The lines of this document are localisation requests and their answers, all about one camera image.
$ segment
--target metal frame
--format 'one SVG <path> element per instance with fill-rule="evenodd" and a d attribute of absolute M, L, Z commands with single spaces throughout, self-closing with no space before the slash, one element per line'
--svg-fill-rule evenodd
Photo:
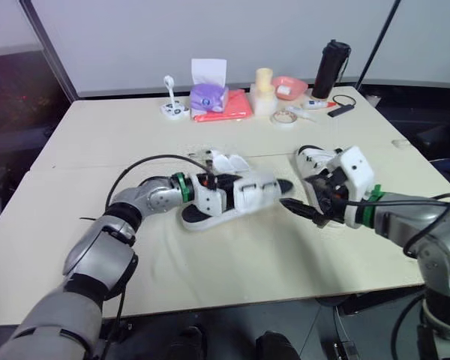
<path fill-rule="evenodd" d="M 31 27 L 34 29 L 38 40 L 40 40 L 43 45 L 43 54 L 45 56 L 45 59 L 48 62 L 50 69 L 52 69 L 52 72 L 55 74 L 55 77 L 57 78 L 61 89 L 71 103 L 73 103 L 75 100 L 80 100 L 74 84 L 71 82 L 70 77 L 68 77 L 67 71 L 60 61 L 59 55 L 53 47 L 52 41 L 48 37 L 47 31 L 40 21 L 37 11 L 35 11 L 32 0 L 19 0 L 19 3 L 20 5 L 22 5 L 22 9 L 27 16 Z"/>
<path fill-rule="evenodd" d="M 368 68 L 370 67 L 372 61 L 374 60 L 375 54 L 377 54 L 377 51 L 380 47 L 380 44 L 382 43 L 383 38 L 385 37 L 385 34 L 387 30 L 389 30 L 390 23 L 393 20 L 393 17 L 395 16 L 395 13 L 397 12 L 398 5 L 401 3 L 401 0 L 395 0 L 393 5 L 391 6 L 390 13 L 388 13 L 387 20 L 385 21 L 385 24 L 382 27 L 382 31 L 379 33 L 378 38 L 376 39 L 376 43 L 373 46 L 372 52 L 370 53 L 370 56 L 368 57 L 367 63 L 365 64 L 363 70 L 361 71 L 360 77 L 358 78 L 355 89 L 357 91 L 360 91 L 360 88 L 362 87 L 363 79 L 365 78 L 365 75 L 368 71 Z"/>

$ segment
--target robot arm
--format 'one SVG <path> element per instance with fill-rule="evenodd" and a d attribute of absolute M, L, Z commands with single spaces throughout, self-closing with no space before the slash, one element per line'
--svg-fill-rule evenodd
<path fill-rule="evenodd" d="M 154 177 L 118 193 L 104 214 L 90 226 L 67 256 L 64 280 L 42 298 L 0 348 L 0 360 L 87 359 L 101 329 L 102 304 L 120 294 L 138 264 L 132 246 L 140 224 L 184 203 L 218 216 L 233 204 L 233 186 L 240 179 L 199 174 Z"/>
<path fill-rule="evenodd" d="M 432 359 L 450 359 L 450 214 L 443 216 L 450 203 L 382 192 L 355 146 L 346 151 L 304 146 L 296 161 L 310 205 L 294 199 L 282 199 L 282 204 L 319 227 L 329 221 L 370 227 L 416 258 L 426 286 L 422 306 L 425 330 L 434 340 Z"/>

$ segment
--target white wall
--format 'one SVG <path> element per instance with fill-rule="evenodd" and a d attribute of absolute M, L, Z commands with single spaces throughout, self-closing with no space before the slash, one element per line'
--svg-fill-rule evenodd
<path fill-rule="evenodd" d="M 32 0 L 80 96 L 163 91 L 191 82 L 193 57 L 228 59 L 228 83 L 254 71 L 314 79 L 332 38 L 360 74 L 392 0 Z"/>
<path fill-rule="evenodd" d="M 0 0 L 0 55 L 42 50 L 18 0 Z"/>
<path fill-rule="evenodd" d="M 402 0 L 364 83 L 450 87 L 450 0 Z"/>

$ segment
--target person's foot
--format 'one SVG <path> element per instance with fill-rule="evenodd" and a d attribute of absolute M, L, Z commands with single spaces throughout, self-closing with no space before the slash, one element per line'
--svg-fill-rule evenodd
<path fill-rule="evenodd" d="M 206 360 L 207 346 L 204 331 L 189 326 L 169 345 L 165 360 Z"/>
<path fill-rule="evenodd" d="M 300 360 L 288 339 L 277 332 L 267 331 L 256 339 L 256 360 Z"/>

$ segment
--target black bottle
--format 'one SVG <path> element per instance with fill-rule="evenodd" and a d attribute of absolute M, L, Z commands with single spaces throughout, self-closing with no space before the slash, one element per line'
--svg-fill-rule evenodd
<path fill-rule="evenodd" d="M 350 55 L 350 46 L 346 43 L 339 43 L 331 40 L 323 49 L 322 61 L 318 73 L 316 74 L 315 84 L 313 85 L 312 96 L 316 99 L 326 99 L 330 95 L 338 73 L 345 60 Z"/>

